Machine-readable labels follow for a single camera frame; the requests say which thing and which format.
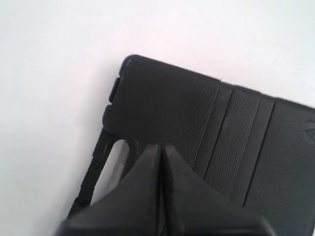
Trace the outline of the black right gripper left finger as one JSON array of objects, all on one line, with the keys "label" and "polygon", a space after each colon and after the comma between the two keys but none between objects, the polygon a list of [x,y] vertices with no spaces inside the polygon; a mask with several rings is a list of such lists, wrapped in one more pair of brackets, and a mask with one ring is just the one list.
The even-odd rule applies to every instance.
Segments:
[{"label": "black right gripper left finger", "polygon": [[156,236],[161,148],[146,146],[121,182],[102,199],[67,219],[58,236]]}]

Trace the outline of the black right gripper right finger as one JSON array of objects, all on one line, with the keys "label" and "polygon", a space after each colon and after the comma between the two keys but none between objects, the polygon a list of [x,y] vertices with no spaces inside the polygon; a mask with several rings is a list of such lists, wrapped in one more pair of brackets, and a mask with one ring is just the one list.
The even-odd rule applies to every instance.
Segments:
[{"label": "black right gripper right finger", "polygon": [[263,217],[208,186],[173,145],[161,154],[165,226],[170,236],[274,236]]}]

